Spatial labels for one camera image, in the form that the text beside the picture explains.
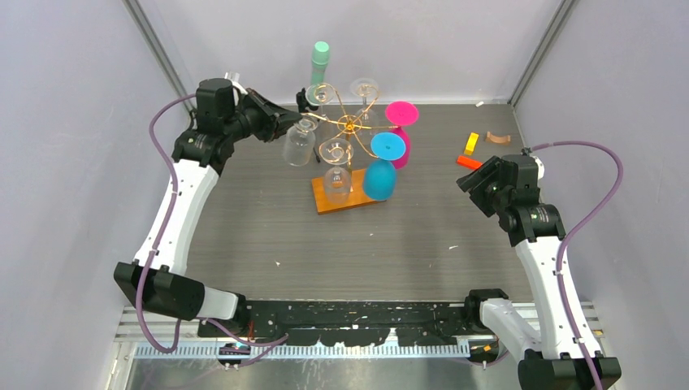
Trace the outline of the clear front wine glass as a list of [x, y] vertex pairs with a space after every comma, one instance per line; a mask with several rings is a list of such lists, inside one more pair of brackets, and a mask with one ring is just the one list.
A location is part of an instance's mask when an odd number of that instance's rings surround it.
[[353, 147], [343, 138], [324, 141], [318, 148], [321, 159], [331, 167], [323, 175], [323, 189], [326, 198], [333, 204], [344, 204], [352, 190], [349, 164]]

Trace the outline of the clear wine glass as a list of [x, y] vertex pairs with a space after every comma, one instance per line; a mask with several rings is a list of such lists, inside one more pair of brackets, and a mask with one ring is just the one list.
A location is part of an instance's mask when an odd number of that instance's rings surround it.
[[373, 128], [379, 124], [379, 117], [373, 108], [373, 104], [379, 97], [378, 83], [371, 78], [356, 79], [350, 85], [350, 91], [361, 98], [362, 106], [355, 114], [365, 127]]
[[344, 204], [352, 190], [349, 164], [353, 147], [343, 138], [324, 141], [318, 148], [321, 159], [331, 167], [323, 175], [323, 189], [326, 198], [333, 204]]
[[328, 118], [325, 107], [335, 98], [335, 90], [328, 83], [312, 84], [305, 90], [309, 108], [318, 116]]

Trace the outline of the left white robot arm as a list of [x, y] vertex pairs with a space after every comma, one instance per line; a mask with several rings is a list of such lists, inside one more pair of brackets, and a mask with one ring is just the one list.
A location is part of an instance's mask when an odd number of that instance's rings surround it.
[[202, 81], [189, 98], [196, 102], [195, 125], [162, 154], [170, 172], [166, 193], [134, 259], [118, 263], [114, 279], [139, 313], [218, 319], [228, 335], [240, 336], [249, 326], [243, 296], [186, 277], [190, 244], [235, 144], [248, 137], [274, 141], [302, 115], [224, 78]]

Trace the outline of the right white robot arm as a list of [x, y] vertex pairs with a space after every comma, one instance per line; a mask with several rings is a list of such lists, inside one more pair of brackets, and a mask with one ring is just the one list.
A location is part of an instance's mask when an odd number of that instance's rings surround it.
[[500, 289], [475, 289], [464, 323], [495, 334], [518, 366], [523, 389], [610, 389], [622, 376], [605, 356], [579, 302], [570, 274], [566, 230], [558, 209], [540, 200], [544, 165], [537, 157], [494, 156], [457, 180], [487, 217], [497, 216], [531, 286], [538, 327]]

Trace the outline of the clear rear left wine glass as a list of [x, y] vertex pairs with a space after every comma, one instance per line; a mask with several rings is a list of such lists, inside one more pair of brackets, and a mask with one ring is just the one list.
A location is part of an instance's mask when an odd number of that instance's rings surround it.
[[318, 116], [328, 118], [325, 107], [335, 98], [335, 90], [328, 83], [312, 84], [305, 90], [309, 108]]

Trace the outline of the clear rear right wine glass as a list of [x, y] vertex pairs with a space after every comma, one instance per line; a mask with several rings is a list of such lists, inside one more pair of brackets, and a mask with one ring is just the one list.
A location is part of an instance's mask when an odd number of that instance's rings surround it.
[[379, 117], [373, 108], [373, 104], [379, 97], [378, 83], [371, 78], [356, 79], [350, 85], [350, 91], [361, 98], [362, 106], [355, 114], [365, 127], [373, 128], [379, 124]]

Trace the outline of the blue wine glass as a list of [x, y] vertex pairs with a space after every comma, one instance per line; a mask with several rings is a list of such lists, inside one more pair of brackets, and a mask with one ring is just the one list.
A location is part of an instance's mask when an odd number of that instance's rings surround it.
[[393, 132], [381, 132], [370, 143], [375, 160], [367, 167], [362, 188], [372, 200], [388, 200], [397, 184], [397, 169], [393, 162], [402, 158], [406, 152], [403, 139]]

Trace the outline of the pink wine glass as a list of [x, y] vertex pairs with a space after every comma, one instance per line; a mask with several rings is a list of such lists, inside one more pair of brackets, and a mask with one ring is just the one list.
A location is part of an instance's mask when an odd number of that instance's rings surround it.
[[392, 165], [400, 170], [408, 164], [410, 158], [411, 140], [406, 128], [418, 121], [418, 108], [407, 101], [396, 101], [386, 107], [385, 116], [388, 122], [393, 125], [391, 132], [398, 135], [405, 143], [404, 154], [392, 161]]

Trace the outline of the orange wooden block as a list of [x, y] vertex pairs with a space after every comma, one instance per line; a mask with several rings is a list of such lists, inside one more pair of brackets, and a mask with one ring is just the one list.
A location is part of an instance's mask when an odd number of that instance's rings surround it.
[[457, 165], [475, 171], [479, 169], [483, 164], [480, 161], [461, 155], [457, 158]]

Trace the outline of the small black tripod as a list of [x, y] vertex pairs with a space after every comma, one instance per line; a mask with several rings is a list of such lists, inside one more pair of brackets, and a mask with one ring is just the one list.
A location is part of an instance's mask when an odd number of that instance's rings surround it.
[[306, 93], [306, 88], [302, 88], [296, 94], [297, 110], [300, 113], [316, 112], [319, 108], [319, 104], [314, 104], [309, 100]]

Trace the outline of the yellow wooden block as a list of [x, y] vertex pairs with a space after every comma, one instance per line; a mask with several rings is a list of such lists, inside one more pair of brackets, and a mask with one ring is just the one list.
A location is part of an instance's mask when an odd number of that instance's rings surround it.
[[479, 141], [479, 134], [472, 132], [466, 142], [464, 154], [471, 156], [475, 152], [475, 147]]

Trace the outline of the brown wooden arch block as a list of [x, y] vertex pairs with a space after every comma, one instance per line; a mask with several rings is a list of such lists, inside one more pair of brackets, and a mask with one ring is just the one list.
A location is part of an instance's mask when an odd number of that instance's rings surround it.
[[496, 135], [492, 132], [487, 132], [485, 136], [485, 141], [490, 142], [493, 144], [497, 145], [509, 145], [511, 143], [511, 136], [510, 135]]

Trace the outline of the mint green bottle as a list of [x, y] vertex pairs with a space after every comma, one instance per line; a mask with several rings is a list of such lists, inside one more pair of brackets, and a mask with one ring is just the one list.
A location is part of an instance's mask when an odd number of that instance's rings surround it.
[[310, 85], [323, 83], [325, 71], [330, 60], [330, 46], [325, 41], [317, 41], [311, 55]]

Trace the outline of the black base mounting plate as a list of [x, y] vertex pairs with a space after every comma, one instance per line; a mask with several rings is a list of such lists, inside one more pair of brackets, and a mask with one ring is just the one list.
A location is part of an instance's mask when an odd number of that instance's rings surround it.
[[459, 336], [488, 336], [475, 303], [432, 301], [245, 301], [231, 319], [204, 319], [200, 337], [233, 333], [290, 346], [450, 346]]

